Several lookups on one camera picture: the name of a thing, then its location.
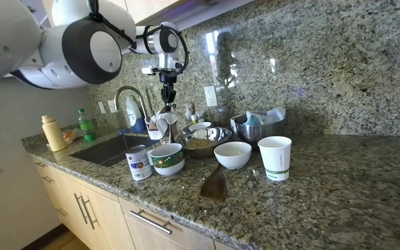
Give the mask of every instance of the granite countertop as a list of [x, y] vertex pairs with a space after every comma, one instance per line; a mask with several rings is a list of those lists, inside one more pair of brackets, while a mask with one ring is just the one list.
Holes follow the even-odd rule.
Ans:
[[113, 136], [60, 153], [43, 136], [24, 145], [36, 161], [236, 249], [400, 249], [400, 138], [293, 136], [286, 182], [268, 181], [253, 154], [245, 168], [224, 171], [229, 197], [217, 203], [200, 196], [216, 158], [188, 157], [174, 176], [135, 182], [125, 163], [102, 167], [70, 156]]

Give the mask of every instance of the paper cup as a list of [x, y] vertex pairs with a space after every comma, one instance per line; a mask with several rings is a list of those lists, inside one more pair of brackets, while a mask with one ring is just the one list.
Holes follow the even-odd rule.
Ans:
[[270, 136], [259, 140], [267, 178], [285, 181], [289, 178], [292, 140], [285, 136]]

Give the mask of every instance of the bottle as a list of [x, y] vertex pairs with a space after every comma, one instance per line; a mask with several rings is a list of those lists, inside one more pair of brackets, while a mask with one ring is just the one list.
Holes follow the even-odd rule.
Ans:
[[52, 151], [60, 151], [60, 150], [66, 149], [67, 145], [64, 142], [63, 132], [60, 129], [59, 122], [50, 115], [43, 115], [42, 122], [43, 122], [42, 126], [43, 126], [45, 135], [47, 138], [50, 150]]
[[95, 135], [93, 121], [89, 117], [86, 117], [85, 108], [79, 108], [78, 114], [79, 114], [78, 124], [81, 131], [84, 132], [84, 139], [86, 142], [95, 140], [97, 136]]
[[141, 113], [138, 103], [132, 96], [127, 96], [127, 117], [129, 120], [129, 126], [134, 133], [142, 133], [146, 131], [145, 118]]

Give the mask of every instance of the granite backsplash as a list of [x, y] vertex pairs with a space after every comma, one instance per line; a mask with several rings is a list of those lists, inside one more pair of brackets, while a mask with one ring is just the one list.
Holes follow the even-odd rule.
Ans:
[[[178, 76], [177, 111], [195, 103], [207, 118], [229, 125], [246, 110], [288, 110], [286, 132], [400, 135], [400, 0], [256, 0], [184, 31], [191, 64]], [[120, 76], [91, 86], [97, 101], [124, 85], [152, 93], [161, 107], [159, 76], [142, 75], [153, 56], [127, 56]], [[218, 108], [204, 88], [216, 86]]]

